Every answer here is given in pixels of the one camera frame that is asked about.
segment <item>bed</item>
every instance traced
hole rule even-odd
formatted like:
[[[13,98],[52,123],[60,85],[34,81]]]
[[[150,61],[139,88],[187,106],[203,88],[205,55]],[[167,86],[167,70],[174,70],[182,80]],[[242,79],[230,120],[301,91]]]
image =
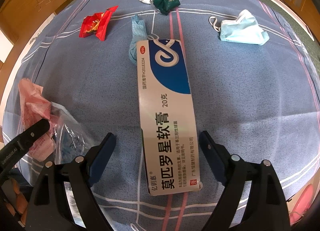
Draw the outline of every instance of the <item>bed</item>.
[[[22,131],[17,85],[27,77],[95,139],[107,132],[117,136],[107,168],[92,188],[114,230],[200,231],[223,191],[201,151],[200,191],[148,195],[137,72],[128,58],[131,17],[138,14],[149,36],[183,42],[197,131],[207,130],[215,142],[246,161],[269,159],[290,198],[319,165],[319,78],[306,46],[316,48],[303,32],[301,41],[276,8],[263,1],[180,0],[177,10],[162,16],[138,0],[77,0],[52,20],[22,60],[4,114],[5,142]],[[78,37],[84,17],[115,5],[119,7],[104,42]],[[243,9],[268,32],[265,45],[222,42],[208,22],[212,15],[218,23],[235,19]],[[18,167],[34,184],[44,163],[26,155]],[[249,188],[234,223],[241,219]]]

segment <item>blue logo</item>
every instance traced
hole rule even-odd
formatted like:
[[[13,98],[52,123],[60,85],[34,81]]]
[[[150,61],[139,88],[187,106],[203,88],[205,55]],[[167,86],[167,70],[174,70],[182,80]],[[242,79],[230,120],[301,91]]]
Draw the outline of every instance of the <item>blue logo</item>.
[[[182,49],[174,39],[149,40],[150,66],[164,87],[178,93],[190,94]]]

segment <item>red oval otc logo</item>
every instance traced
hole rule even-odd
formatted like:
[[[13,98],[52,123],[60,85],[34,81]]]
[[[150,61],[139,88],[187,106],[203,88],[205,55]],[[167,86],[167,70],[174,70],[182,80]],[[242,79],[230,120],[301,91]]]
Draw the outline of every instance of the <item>red oval otc logo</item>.
[[[144,54],[146,52],[146,48],[144,46],[141,46],[140,48],[140,53]]]

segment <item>white snake-shaped logo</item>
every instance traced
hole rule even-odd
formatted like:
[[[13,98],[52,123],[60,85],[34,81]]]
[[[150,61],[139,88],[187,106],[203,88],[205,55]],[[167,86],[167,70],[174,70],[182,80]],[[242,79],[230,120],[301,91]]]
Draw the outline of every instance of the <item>white snake-shaped logo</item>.
[[[154,42],[157,46],[159,46],[160,48],[166,50],[168,53],[170,53],[170,54],[173,56],[173,60],[171,60],[170,62],[164,62],[164,61],[161,59],[161,57],[164,57],[164,58],[166,58],[166,59],[170,59],[171,57],[170,57],[167,53],[163,52],[162,50],[159,50],[159,51],[156,53],[156,55],[155,55],[156,62],[157,62],[159,65],[161,65],[161,66],[163,66],[163,67],[173,67],[173,66],[175,66],[175,65],[179,62],[179,56],[178,56],[178,54],[171,49],[171,46],[172,46],[172,45],[174,44],[174,42],[175,42],[174,39],[170,39],[169,41],[166,41],[167,44],[165,44],[165,45],[162,44],[162,43],[160,43],[159,40],[157,40],[157,39],[153,40],[153,42]]]

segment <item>crumpled blue mask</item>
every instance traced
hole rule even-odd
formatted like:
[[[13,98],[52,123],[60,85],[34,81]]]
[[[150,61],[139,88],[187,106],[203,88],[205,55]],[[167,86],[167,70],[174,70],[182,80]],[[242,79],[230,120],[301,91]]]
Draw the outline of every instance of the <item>crumpled blue mask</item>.
[[[269,40],[268,33],[259,27],[256,18],[248,10],[241,11],[236,20],[223,20],[220,28],[216,27],[216,17],[211,16],[209,22],[220,32],[222,41],[263,45]]]
[[[137,42],[140,40],[147,40],[148,35],[146,31],[146,24],[144,20],[140,20],[136,14],[131,18],[132,22],[132,41],[129,47],[129,59],[137,65]]]

